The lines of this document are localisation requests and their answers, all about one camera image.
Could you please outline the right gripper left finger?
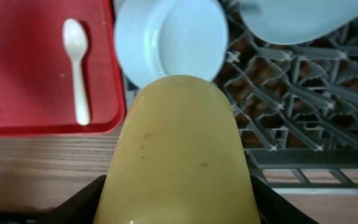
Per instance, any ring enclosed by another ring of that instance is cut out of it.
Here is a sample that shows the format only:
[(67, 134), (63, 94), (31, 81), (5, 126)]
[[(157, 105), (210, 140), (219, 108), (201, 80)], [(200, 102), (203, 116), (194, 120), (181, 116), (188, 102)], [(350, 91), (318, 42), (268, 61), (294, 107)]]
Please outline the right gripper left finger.
[(94, 220), (106, 175), (101, 175), (34, 224), (89, 224)]

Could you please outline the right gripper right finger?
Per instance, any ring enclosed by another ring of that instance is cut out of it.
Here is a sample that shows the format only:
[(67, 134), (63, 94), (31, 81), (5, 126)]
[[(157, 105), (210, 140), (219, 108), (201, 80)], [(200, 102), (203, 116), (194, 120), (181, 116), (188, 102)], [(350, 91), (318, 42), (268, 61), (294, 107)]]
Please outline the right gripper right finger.
[(318, 224), (258, 177), (252, 175), (250, 179), (257, 208), (262, 214), (262, 223)]

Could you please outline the yellow plastic cup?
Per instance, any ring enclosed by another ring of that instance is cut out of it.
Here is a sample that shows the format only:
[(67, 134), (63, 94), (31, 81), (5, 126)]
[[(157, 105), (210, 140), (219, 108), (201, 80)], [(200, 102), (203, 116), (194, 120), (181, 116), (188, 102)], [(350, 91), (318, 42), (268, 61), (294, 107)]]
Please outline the yellow plastic cup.
[(147, 85), (121, 129), (95, 223), (258, 223), (231, 105), (212, 83)]

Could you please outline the small light blue bowl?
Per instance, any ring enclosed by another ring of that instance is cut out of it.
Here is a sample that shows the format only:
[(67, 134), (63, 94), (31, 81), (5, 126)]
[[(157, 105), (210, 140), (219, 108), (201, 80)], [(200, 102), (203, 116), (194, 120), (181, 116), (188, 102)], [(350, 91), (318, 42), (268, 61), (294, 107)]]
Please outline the small light blue bowl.
[(125, 0), (114, 27), (121, 69), (139, 88), (172, 75), (213, 81), (228, 42), (226, 14), (215, 0)]

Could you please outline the large light blue plate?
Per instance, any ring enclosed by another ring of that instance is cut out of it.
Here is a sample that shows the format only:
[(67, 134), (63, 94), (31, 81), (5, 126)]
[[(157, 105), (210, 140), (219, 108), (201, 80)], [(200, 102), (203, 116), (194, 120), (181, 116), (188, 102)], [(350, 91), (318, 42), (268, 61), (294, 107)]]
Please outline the large light blue plate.
[(358, 17), (358, 0), (241, 0), (239, 14), (259, 39), (278, 45), (322, 37)]

